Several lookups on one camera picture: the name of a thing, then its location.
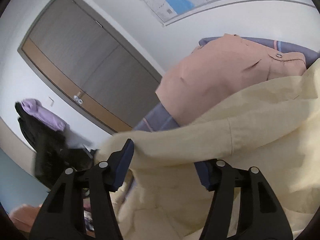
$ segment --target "gray door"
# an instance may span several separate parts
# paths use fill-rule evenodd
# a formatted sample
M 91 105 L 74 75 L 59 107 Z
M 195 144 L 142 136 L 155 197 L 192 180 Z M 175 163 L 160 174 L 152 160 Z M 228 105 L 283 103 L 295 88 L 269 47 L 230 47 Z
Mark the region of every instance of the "gray door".
M 72 82 L 131 127 L 157 104 L 159 83 L 73 0 L 55 0 L 29 38 Z

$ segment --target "beige jacket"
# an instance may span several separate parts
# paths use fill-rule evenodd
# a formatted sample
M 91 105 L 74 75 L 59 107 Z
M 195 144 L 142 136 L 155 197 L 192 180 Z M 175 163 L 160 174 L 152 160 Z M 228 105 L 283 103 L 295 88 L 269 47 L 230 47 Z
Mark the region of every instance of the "beige jacket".
M 130 168 L 137 185 L 124 202 L 117 193 L 111 196 L 120 207 L 116 215 L 124 239 L 198 240 L 212 194 L 201 186 L 193 162 L 212 158 L 235 168 L 259 167 L 297 236 L 320 205 L 319 95 L 320 60 L 303 76 L 241 90 L 191 125 L 113 136 L 96 162 L 107 160 L 128 138 L 135 143 Z M 237 214 L 232 218 L 230 234 Z
M 305 70 L 302 53 L 281 53 L 225 34 L 170 69 L 156 94 L 177 123 L 186 125 L 241 89 Z

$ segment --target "purple clothing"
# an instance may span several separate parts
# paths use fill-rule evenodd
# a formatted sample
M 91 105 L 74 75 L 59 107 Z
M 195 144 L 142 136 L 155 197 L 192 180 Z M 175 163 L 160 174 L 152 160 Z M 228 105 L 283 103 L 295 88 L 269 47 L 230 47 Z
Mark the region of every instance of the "purple clothing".
M 65 121 L 48 109 L 42 107 L 40 102 L 35 99 L 24 99 L 21 102 L 21 106 L 29 115 L 34 116 L 54 131 L 63 131 L 66 127 Z

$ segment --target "pile of clothes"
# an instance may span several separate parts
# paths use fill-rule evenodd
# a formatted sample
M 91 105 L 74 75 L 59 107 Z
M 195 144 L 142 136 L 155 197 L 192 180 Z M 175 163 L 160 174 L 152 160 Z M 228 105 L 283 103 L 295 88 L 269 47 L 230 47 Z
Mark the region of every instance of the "pile of clothes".
M 69 149 L 64 130 L 66 122 L 41 106 L 36 99 L 25 99 L 15 104 L 21 132 L 36 151 L 35 177 L 52 188 L 67 167 L 86 170 L 93 164 L 93 155 L 85 148 Z
M 193 163 L 214 158 L 257 166 L 300 234 L 320 205 L 320 55 L 303 51 L 226 34 L 164 75 L 161 103 L 135 128 L 143 131 L 114 135 L 95 158 L 107 160 L 128 138 L 135 143 L 125 183 L 111 193 L 124 239 L 199 239 L 213 193 Z

